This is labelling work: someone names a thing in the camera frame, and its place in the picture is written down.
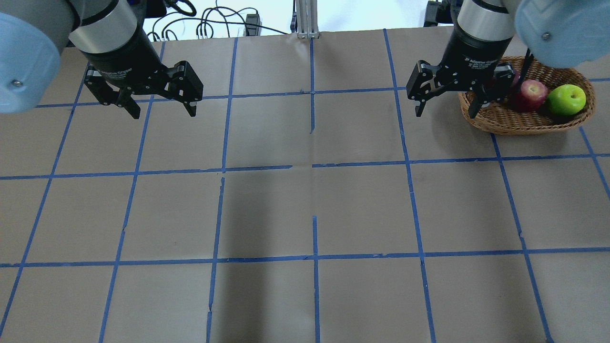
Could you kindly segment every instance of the grid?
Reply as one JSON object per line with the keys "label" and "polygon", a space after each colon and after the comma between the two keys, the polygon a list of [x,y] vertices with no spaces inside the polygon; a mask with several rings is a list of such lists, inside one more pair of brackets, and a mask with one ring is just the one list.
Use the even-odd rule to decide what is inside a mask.
{"label": "grid", "polygon": [[[82,91],[82,82],[80,87],[78,88],[77,95],[74,99],[74,103],[72,104],[48,104],[41,105],[39,107],[70,107],[70,117],[65,126],[65,130],[63,132],[62,141],[59,145],[59,149],[57,151],[57,155],[55,161],[52,166],[51,173],[48,175],[25,175],[25,176],[0,176],[0,180],[13,180],[13,179],[47,179],[46,188],[43,194],[43,197],[40,202],[40,206],[38,208],[38,212],[34,221],[34,226],[32,228],[31,234],[27,241],[27,245],[25,251],[23,253],[23,257],[21,262],[18,264],[0,264],[0,268],[15,268],[17,269],[16,279],[14,285],[12,287],[12,291],[9,297],[8,304],[5,307],[4,315],[2,317],[2,322],[0,323],[0,336],[4,330],[5,323],[10,314],[11,305],[13,299],[15,297],[16,292],[18,291],[18,286],[20,283],[20,278],[22,271],[25,268],[30,267],[62,267],[62,266],[112,266],[112,278],[110,282],[110,287],[107,294],[106,306],[104,308],[104,317],[101,323],[101,329],[99,334],[99,342],[104,341],[104,334],[106,331],[106,323],[108,314],[110,311],[110,305],[112,302],[113,289],[115,285],[115,280],[117,278],[117,271],[121,266],[124,265],[170,265],[170,264],[210,264],[212,266],[211,278],[210,278],[210,291],[209,291],[209,310],[207,313],[207,339],[206,341],[210,341],[211,328],[214,323],[213,313],[212,313],[212,305],[214,302],[215,295],[215,281],[216,281],[216,272],[218,264],[226,264],[226,263],[253,263],[253,262],[276,262],[276,261],[302,261],[302,260],[312,260],[314,262],[314,301],[315,301],[315,340],[316,342],[323,341],[320,333],[320,285],[319,285],[319,272],[318,272],[318,262],[321,260],[330,260],[330,259],[395,259],[395,258],[412,258],[420,260],[420,269],[422,274],[422,288],[423,294],[425,297],[425,305],[427,312],[427,321],[429,325],[429,333],[432,342],[436,342],[436,333],[434,329],[434,320],[432,313],[432,301],[429,290],[428,290],[428,277],[426,273],[426,258],[429,257],[450,257],[450,256],[490,256],[490,255],[523,255],[525,258],[529,278],[531,281],[531,287],[534,292],[534,297],[536,299],[536,304],[538,307],[540,320],[542,322],[542,326],[545,332],[545,336],[548,342],[553,342],[553,338],[551,336],[550,329],[547,324],[547,319],[545,316],[545,311],[542,306],[542,301],[540,299],[540,294],[537,288],[536,276],[534,275],[534,271],[530,261],[530,255],[536,254],[555,254],[555,253],[594,253],[594,252],[608,252],[610,251],[610,247],[581,247],[581,248],[539,248],[539,249],[530,249],[527,247],[525,238],[522,235],[521,224],[519,221],[519,215],[517,213],[517,208],[514,203],[514,199],[511,192],[511,185],[508,180],[508,176],[504,167],[504,161],[526,161],[526,160],[539,160],[539,159],[591,159],[595,164],[595,168],[597,169],[597,173],[599,174],[600,180],[604,187],[605,193],[610,200],[610,189],[608,186],[608,182],[604,176],[603,170],[600,167],[599,159],[603,157],[610,157],[610,154],[597,154],[593,150],[589,139],[585,131],[580,128],[579,132],[582,136],[584,143],[589,150],[589,154],[571,154],[571,155],[555,155],[555,156],[519,156],[519,157],[503,157],[500,153],[500,149],[498,146],[498,142],[496,137],[491,134],[490,139],[493,142],[493,147],[495,150],[495,157],[473,157],[473,158],[459,158],[459,159],[420,159],[420,160],[412,160],[409,158],[409,153],[407,150],[406,140],[405,140],[405,132],[403,128],[403,120],[401,114],[401,106],[399,102],[399,92],[405,90],[405,87],[399,87],[397,85],[397,77],[394,70],[394,62],[392,59],[392,50],[390,47],[390,42],[388,39],[387,31],[384,30],[384,39],[385,45],[387,48],[387,58],[389,59],[390,64],[390,72],[392,75],[393,87],[386,88],[361,88],[361,89],[342,89],[342,90],[315,90],[315,78],[314,78],[314,40],[310,41],[309,49],[310,49],[310,90],[309,91],[301,91],[301,92],[288,92],[288,93],[263,93],[263,94],[249,94],[249,95],[234,95],[233,94],[233,82],[235,75],[235,60],[238,49],[239,39],[234,39],[233,51],[232,51],[232,63],[231,63],[231,78],[229,81],[229,93],[226,96],[205,96],[204,99],[227,99],[227,111],[226,111],[226,121],[225,121],[225,129],[224,129],[224,142],[223,142],[223,155],[222,155],[222,166],[220,168],[210,168],[210,169],[185,169],[185,170],[140,170],[140,162],[142,159],[142,152],[145,144],[145,137],[148,128],[149,117],[151,113],[151,108],[154,103],[167,101],[166,99],[157,99],[153,96],[148,100],[137,100],[138,103],[147,103],[148,108],[146,111],[146,117],[144,119],[144,126],[142,131],[142,136],[140,139],[140,146],[137,155],[137,161],[135,165],[134,171],[122,171],[116,173],[71,173],[71,174],[60,174],[56,173],[57,164],[59,162],[59,157],[62,153],[62,149],[66,140],[66,136],[68,134],[68,130],[70,129],[70,124],[72,122],[74,111],[77,106],[95,106],[97,103],[79,103],[79,97]],[[165,43],[161,47],[160,56],[163,57],[163,53],[165,50]],[[610,79],[592,79],[594,82],[608,82]],[[231,123],[231,104],[234,98],[250,98],[250,97],[266,97],[266,96],[297,96],[303,94],[310,94],[310,103],[311,103],[311,113],[310,113],[310,121],[311,121],[311,132],[315,129],[315,95],[316,94],[328,94],[328,93],[360,93],[360,92],[385,92],[392,91],[395,97],[395,105],[396,112],[398,114],[398,125],[400,128],[400,136],[401,136],[401,144],[404,154],[404,159],[401,161],[376,161],[376,162],[345,162],[345,163],[331,163],[331,164],[312,164],[312,168],[341,168],[341,167],[360,167],[360,166],[373,166],[373,165],[404,165],[407,174],[408,186],[409,186],[409,196],[411,199],[411,206],[415,224],[415,233],[417,237],[417,252],[413,253],[388,253],[388,254],[333,254],[333,255],[320,255],[318,254],[318,228],[317,228],[317,217],[313,216],[312,218],[312,232],[313,232],[313,254],[312,255],[294,255],[294,256],[269,256],[269,257],[261,257],[261,258],[219,258],[218,257],[218,246],[220,239],[220,229],[221,229],[221,218],[222,218],[222,210],[223,210],[223,197],[224,197],[224,186],[225,186],[225,177],[221,178],[220,187],[220,195],[218,199],[218,211],[217,211],[217,225],[215,231],[215,240],[214,240],[214,250],[213,250],[213,258],[206,259],[170,259],[170,260],[138,260],[138,261],[122,261],[121,260],[121,251],[123,248],[123,241],[125,237],[125,228],[127,227],[129,221],[129,214],[131,211],[132,201],[134,198],[134,193],[137,186],[138,176],[141,175],[161,175],[161,174],[177,174],[177,173],[234,173],[234,172],[249,172],[256,170],[285,170],[290,169],[292,165],[270,165],[270,166],[253,166],[253,167],[233,167],[229,168],[226,166],[226,156],[227,156],[227,146],[229,139],[229,126]],[[506,189],[506,195],[508,197],[513,219],[515,225],[517,227],[517,235],[519,236],[521,249],[518,250],[486,250],[486,251],[425,251],[424,242],[422,241],[422,234],[420,232],[419,218],[418,218],[418,210],[417,210],[417,199],[416,193],[414,190],[413,179],[412,179],[412,171],[411,166],[415,164],[449,164],[449,163],[468,163],[468,162],[490,162],[495,161],[498,163],[498,166],[501,171],[501,175],[503,178],[504,186]],[[117,247],[116,258],[114,261],[74,261],[74,262],[26,262],[27,256],[29,254],[30,247],[32,245],[32,240],[34,239],[38,221],[40,219],[43,207],[45,206],[45,201],[47,195],[49,193],[49,188],[54,179],[60,178],[91,178],[91,177],[113,177],[113,176],[131,176],[132,177],[132,186],[131,192],[129,194],[129,200],[127,202],[127,208],[125,210],[124,222],[123,222],[123,230],[120,233],[119,244]]]}

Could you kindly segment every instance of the wicker basket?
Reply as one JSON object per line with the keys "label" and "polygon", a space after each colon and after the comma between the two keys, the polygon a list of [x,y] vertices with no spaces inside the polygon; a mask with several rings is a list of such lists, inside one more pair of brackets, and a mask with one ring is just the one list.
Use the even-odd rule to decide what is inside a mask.
{"label": "wicker basket", "polygon": [[[516,70],[521,70],[523,57],[503,57],[502,62],[510,62]],[[499,135],[534,135],[547,132],[566,131],[577,128],[589,120],[595,112],[595,92],[591,82],[574,69],[554,69],[542,65],[534,59],[525,79],[537,79],[551,92],[564,84],[581,87],[587,95],[587,103],[576,117],[565,124],[554,123],[552,119],[537,112],[518,113],[508,108],[507,101],[492,103],[479,111],[475,119],[468,116],[468,107],[474,97],[473,92],[460,93],[459,101],[464,118],[474,127]]]}

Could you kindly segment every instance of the light blue joint cap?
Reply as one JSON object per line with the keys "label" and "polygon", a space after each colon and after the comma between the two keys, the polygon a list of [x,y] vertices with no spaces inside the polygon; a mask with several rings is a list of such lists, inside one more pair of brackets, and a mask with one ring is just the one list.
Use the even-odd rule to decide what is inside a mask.
{"label": "light blue joint cap", "polygon": [[59,65],[59,52],[49,37],[21,19],[0,13],[0,114],[34,108]]}
{"label": "light blue joint cap", "polygon": [[515,28],[540,62],[571,68],[610,52],[609,21],[608,0],[523,0]]}

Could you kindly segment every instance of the green apple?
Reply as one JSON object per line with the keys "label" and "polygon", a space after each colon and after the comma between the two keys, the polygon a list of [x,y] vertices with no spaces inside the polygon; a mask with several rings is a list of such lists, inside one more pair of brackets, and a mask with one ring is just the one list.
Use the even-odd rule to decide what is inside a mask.
{"label": "green apple", "polygon": [[584,90],[577,85],[563,85],[547,96],[548,110],[555,115],[575,115],[587,103]]}

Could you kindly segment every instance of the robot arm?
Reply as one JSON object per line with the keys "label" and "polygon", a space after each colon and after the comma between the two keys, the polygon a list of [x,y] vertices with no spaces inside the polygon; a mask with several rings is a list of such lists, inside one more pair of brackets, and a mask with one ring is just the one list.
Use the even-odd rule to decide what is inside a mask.
{"label": "robot arm", "polygon": [[0,31],[7,37],[0,45],[0,113],[38,104],[68,38],[90,62],[87,88],[101,104],[123,107],[134,119],[140,107],[132,95],[175,99],[191,117],[203,96],[188,62],[161,63],[126,0],[0,0]]}
{"label": "robot arm", "polygon": [[[569,68],[610,51],[608,0],[464,0],[438,65],[420,60],[407,83],[409,99],[428,100],[447,91],[474,91],[474,118],[491,101],[506,97],[514,79],[509,63],[498,63],[515,29],[543,64]],[[488,81],[495,77],[493,86]]]}

